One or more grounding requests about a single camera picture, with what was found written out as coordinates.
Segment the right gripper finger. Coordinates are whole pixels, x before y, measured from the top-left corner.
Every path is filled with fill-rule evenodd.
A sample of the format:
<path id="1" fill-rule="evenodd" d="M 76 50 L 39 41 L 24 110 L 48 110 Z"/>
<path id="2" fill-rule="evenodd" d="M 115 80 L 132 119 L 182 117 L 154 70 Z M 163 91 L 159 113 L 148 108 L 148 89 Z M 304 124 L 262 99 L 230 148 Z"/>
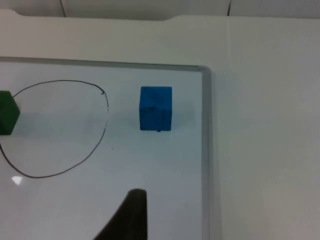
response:
<path id="1" fill-rule="evenodd" d="M 146 240 L 148 238 L 147 192 L 132 189 L 96 240 Z"/>

